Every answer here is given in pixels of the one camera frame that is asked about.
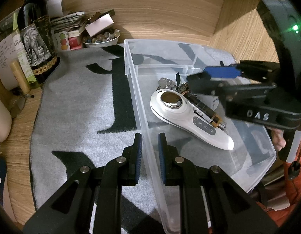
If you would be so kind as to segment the person right hand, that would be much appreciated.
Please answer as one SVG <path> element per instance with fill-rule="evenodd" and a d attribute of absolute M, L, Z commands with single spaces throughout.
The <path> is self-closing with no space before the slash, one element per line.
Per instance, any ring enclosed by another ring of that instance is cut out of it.
<path fill-rule="evenodd" d="M 276 150 L 281 151 L 286 146 L 286 141 L 283 138 L 283 130 L 272 128 L 271 137 Z"/>

